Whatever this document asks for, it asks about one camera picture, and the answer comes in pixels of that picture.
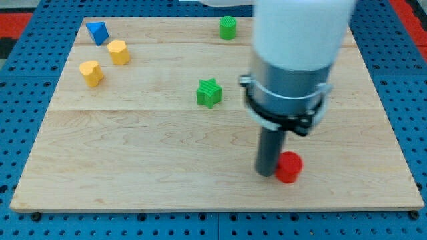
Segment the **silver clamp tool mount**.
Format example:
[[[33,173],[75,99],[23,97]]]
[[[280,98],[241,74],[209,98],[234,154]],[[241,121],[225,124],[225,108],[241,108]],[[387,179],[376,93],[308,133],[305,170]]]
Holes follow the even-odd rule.
[[[250,72],[240,76],[244,103],[264,134],[306,136],[323,119],[330,65],[314,70],[278,67],[252,52]]]

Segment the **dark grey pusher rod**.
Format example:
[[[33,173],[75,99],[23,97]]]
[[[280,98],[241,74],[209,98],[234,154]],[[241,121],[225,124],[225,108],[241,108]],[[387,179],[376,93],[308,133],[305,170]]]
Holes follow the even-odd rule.
[[[261,128],[255,161],[259,175],[269,177],[275,173],[285,136],[285,131]]]

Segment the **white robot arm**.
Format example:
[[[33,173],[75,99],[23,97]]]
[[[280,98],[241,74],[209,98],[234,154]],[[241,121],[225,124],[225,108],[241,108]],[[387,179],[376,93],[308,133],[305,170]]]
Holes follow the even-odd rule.
[[[248,113],[261,126],[255,170],[276,171],[286,133],[306,136],[324,117],[330,70],[356,0],[201,0],[252,5],[249,73],[240,76]]]

